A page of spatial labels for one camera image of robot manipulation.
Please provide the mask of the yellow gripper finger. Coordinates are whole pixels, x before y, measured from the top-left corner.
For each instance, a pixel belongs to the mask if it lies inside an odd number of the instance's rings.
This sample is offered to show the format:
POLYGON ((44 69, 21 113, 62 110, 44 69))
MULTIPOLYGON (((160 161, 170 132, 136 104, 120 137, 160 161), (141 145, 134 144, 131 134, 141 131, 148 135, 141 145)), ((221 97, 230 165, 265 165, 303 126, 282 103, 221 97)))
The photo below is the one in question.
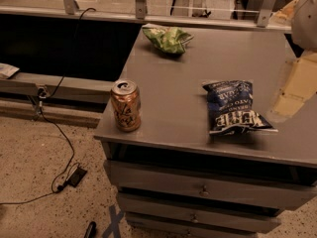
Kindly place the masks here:
POLYGON ((272 111, 292 117, 317 92, 317 53, 304 53, 293 64, 272 111))

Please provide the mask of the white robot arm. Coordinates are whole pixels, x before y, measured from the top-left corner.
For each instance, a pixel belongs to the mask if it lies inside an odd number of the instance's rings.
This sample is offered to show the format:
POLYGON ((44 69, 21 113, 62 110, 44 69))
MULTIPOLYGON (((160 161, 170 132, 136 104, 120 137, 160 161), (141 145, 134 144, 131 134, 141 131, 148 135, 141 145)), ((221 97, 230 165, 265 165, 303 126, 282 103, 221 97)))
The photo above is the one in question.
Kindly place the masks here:
POLYGON ((292 0, 270 20, 291 27, 291 40, 304 50, 292 68, 272 108, 290 118, 317 92, 317 0, 292 0))

